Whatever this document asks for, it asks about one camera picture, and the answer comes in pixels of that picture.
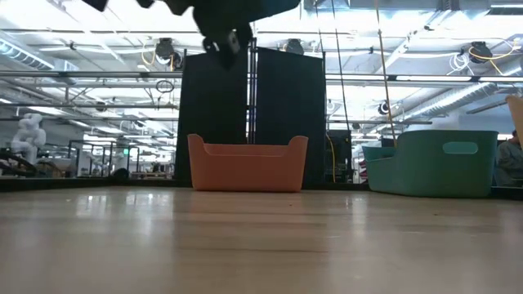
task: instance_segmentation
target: orange plastic bin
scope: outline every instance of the orange plastic bin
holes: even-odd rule
[[[189,137],[190,172],[198,191],[299,192],[308,138],[287,146],[205,144]]]

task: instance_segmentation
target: black divider board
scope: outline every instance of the black divider board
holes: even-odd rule
[[[324,181],[323,60],[258,48],[256,144],[286,145],[309,138],[304,184]]]
[[[190,180],[189,134],[211,144],[246,144],[247,67],[247,51],[228,70],[207,54],[186,57],[175,179]]]

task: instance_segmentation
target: ceiling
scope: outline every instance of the ceiling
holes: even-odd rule
[[[57,8],[57,5],[61,5],[66,12]],[[468,49],[471,42],[477,41],[485,42],[494,56],[512,52],[511,55],[496,60],[499,65],[520,58],[523,52],[512,48],[519,46],[515,40],[523,36],[523,16],[492,16],[486,15],[486,12],[383,12],[380,25],[385,58],[395,55],[393,52],[405,45],[409,38],[408,50],[399,54],[397,60],[387,66],[387,73],[491,74],[494,70],[491,63],[470,63],[469,68],[453,71],[453,55],[457,55],[462,48]],[[168,66],[158,62],[154,65],[144,64],[144,59],[151,60],[153,57],[150,50],[159,38],[172,38],[175,48],[187,49],[188,54],[203,52],[203,38],[192,20],[191,12],[174,16],[163,2],[156,2],[150,9],[142,9],[135,1],[110,0],[105,12],[100,13],[85,3],[74,0],[0,0],[0,14],[0,30],[9,38],[15,39],[42,58],[67,60],[82,71],[168,71]],[[427,24],[431,24],[430,30],[423,29]],[[373,10],[338,11],[334,18],[332,13],[322,11],[316,15],[299,6],[292,11],[252,23],[252,27],[260,47],[281,49],[288,39],[299,38],[308,55],[320,56],[317,52],[321,50],[328,52],[328,74],[339,74],[340,71],[344,74],[381,73],[382,59],[377,54],[380,49],[378,22]],[[369,54],[370,48],[374,49],[374,54]],[[12,60],[0,58],[0,70],[27,69]],[[42,79],[17,81],[33,83],[34,87],[38,87],[40,82],[48,82]],[[134,83],[135,80],[82,78],[77,82]],[[166,95],[161,95],[154,88],[148,93],[139,88],[97,87],[81,93],[75,102],[106,101],[114,104],[147,105],[150,104],[151,97],[157,100],[161,96],[161,104],[176,105],[180,99],[181,80],[178,78],[172,82],[175,90]],[[0,87],[9,86],[12,85],[0,84]],[[390,100],[395,106],[393,114],[401,115],[448,89],[450,87],[436,84],[391,87]],[[43,87],[39,90],[56,97],[54,103],[65,101],[64,88]],[[76,96],[82,90],[70,89],[69,95]],[[377,109],[386,99],[384,87],[350,85],[345,86],[343,91],[340,85],[330,85],[327,96],[333,103],[342,103],[343,97],[346,97],[349,120],[383,119]],[[175,109],[109,109],[104,113],[94,109],[77,111],[76,115],[80,116],[116,118],[130,115],[140,118],[176,118],[178,115]],[[507,115],[507,111],[500,110],[497,113]],[[340,115],[344,116],[342,108],[334,114],[335,117]],[[94,127],[107,126],[105,122],[85,123]],[[158,123],[172,131],[177,129],[176,122]],[[140,133],[137,130],[132,131],[131,125],[129,122],[111,123],[112,127]]]

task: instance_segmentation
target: robotic arm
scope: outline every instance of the robotic arm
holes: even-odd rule
[[[103,11],[109,0],[83,0]],[[156,0],[137,0],[149,8]],[[253,38],[250,22],[289,11],[300,0],[163,0],[171,12],[181,16],[194,7],[193,17],[202,35],[203,48],[229,68],[238,51],[246,48]]]

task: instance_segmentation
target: person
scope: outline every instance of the person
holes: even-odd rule
[[[496,182],[499,186],[523,186],[523,151],[517,131],[498,147],[496,154]]]

